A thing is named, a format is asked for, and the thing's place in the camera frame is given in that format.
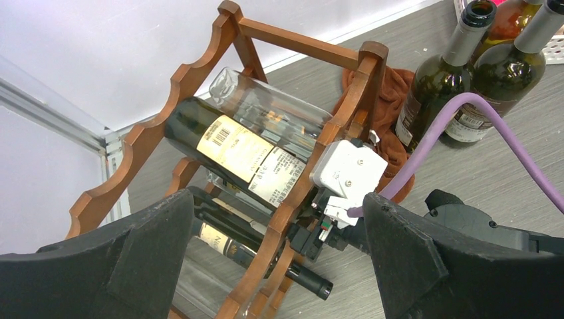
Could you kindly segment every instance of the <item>purple tube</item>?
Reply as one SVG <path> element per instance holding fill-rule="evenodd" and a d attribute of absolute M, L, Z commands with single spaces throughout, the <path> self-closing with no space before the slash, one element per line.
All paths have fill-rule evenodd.
<path fill-rule="evenodd" d="M 380 192 L 380 195 L 391 199 L 398 191 L 407 183 L 409 178 L 417 171 L 419 166 L 425 160 L 427 154 L 450 122 L 452 115 L 465 103 L 473 104 L 480 110 L 498 130 L 505 142 L 509 144 L 509 148 L 515 153 L 521 164 L 525 167 L 529 175 L 538 184 L 541 190 L 548 196 L 554 205 L 564 214 L 564 197 L 558 193 L 552 183 L 546 178 L 543 172 L 535 164 L 531 156 L 525 151 L 523 145 L 519 142 L 515 134 L 511 131 L 505 121 L 490 106 L 486 100 L 474 93 L 462 93 L 453 97 L 439 112 L 431 126 L 421 139 L 421 142 L 409 157 L 404 167 L 396 174 L 394 179 Z M 349 217 L 362 217 L 362 207 L 349 209 Z"/>

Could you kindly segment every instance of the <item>brown cloth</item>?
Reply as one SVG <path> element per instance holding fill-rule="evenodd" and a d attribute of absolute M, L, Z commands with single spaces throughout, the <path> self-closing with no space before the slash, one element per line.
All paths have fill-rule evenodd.
<path fill-rule="evenodd" d="M 380 96 L 374 106 L 375 113 L 372 129 L 380 138 L 380 142 L 376 145 L 375 151 L 388 162 L 388 167 L 382 178 L 380 178 L 376 192 L 382 191 L 382 189 L 390 183 L 392 178 L 400 171 L 409 158 L 402 142 L 400 142 L 392 130 L 400 115 L 400 110 L 405 101 L 407 92 L 409 91 L 409 86 L 413 81 L 413 75 L 414 73 L 409 70 L 386 66 Z M 344 92 L 333 109 L 333 115 L 335 115 L 339 107 L 341 107 L 345 94 L 348 92 L 351 83 L 353 83 L 353 78 L 354 71 L 343 70 L 342 85 Z M 413 188 L 414 182 L 415 176 L 412 176 L 406 185 L 392 198 L 392 201 L 395 203 L 403 201 Z"/>

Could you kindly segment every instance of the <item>white plastic box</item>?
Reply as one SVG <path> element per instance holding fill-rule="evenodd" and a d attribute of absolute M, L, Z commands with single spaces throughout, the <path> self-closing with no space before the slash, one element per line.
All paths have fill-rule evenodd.
<path fill-rule="evenodd" d="M 466 5 L 471 0 L 454 0 L 454 10 L 456 11 L 457 19 L 460 19 L 460 13 L 466 8 Z M 564 63 L 564 28 L 560 29 L 558 33 L 552 37 L 547 46 L 543 49 L 547 64 L 562 64 Z"/>

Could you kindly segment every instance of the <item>gray wood surface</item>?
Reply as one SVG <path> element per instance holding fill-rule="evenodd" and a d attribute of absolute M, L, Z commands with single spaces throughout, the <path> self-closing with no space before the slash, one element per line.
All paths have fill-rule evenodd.
<path fill-rule="evenodd" d="M 427 57 L 446 46 L 456 17 L 451 1 L 442 1 L 407 17 L 351 39 L 342 45 L 352 49 L 374 40 L 390 48 L 388 65 L 415 70 Z M 564 193 L 564 100 L 563 65 L 547 67 L 541 83 L 505 117 L 544 173 Z M 339 68 L 311 58 L 268 74 L 271 84 L 314 105 L 331 109 L 341 95 Z M 162 198 L 170 172 L 183 155 L 162 142 L 129 187 L 132 211 Z M 205 184 L 200 173 L 197 185 Z M 564 237 L 564 216 L 534 184 L 497 132 L 466 150 L 450 150 L 436 144 L 416 174 L 413 191 L 401 204 L 424 214 L 423 200 L 440 188 L 461 197 L 467 204 L 490 214 L 499 224 Z M 204 284 L 185 269 L 180 281 L 198 286 L 202 295 L 215 298 L 218 307 L 241 278 L 244 270 L 194 239 L 187 255 L 201 269 L 222 281 L 223 286 Z M 344 252 L 327 248 L 312 265 L 334 282 L 326 302 L 293 285 L 278 318 L 384 318 L 370 259 L 353 248 Z M 175 304 L 192 319 L 209 318 L 181 294 Z"/>

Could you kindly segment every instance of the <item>wooden wine rack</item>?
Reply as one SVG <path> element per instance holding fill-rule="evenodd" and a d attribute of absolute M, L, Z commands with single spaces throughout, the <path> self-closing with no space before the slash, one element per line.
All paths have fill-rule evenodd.
<path fill-rule="evenodd" d="M 252 39 L 355 70 L 352 85 L 339 101 L 341 107 L 335 116 L 323 128 L 304 172 L 272 215 L 257 256 L 216 316 L 222 319 L 243 318 L 242 314 L 247 312 L 246 318 L 273 318 L 292 285 L 292 280 L 285 276 L 287 268 L 292 261 L 302 261 L 302 257 L 295 254 L 290 245 L 284 244 L 288 226 L 313 186 L 309 174 L 331 142 L 343 136 L 367 140 L 374 103 L 382 86 L 388 48 L 373 41 L 363 43 L 359 51 L 331 45 L 247 19 L 243 17 L 239 5 L 232 1 L 222 2 L 218 11 L 208 49 L 194 63 L 180 65 L 171 77 L 170 95 L 160 113 L 152 120 L 135 125 L 124 138 L 123 161 L 116 173 L 98 187 L 85 191 L 70 209 L 72 224 L 67 238 L 100 225 L 164 137 L 165 121 L 176 104 L 196 93 L 231 44 L 243 63 L 242 73 L 263 82 L 267 82 L 267 78 Z M 199 166 L 193 159 L 181 159 L 172 172 L 172 182 L 165 195 L 186 187 Z M 206 191 L 216 195 L 220 192 L 211 183 Z M 260 286 L 261 279 L 282 245 L 284 247 L 275 268 L 264 286 Z M 170 317 L 187 318 L 174 307 L 171 308 Z"/>

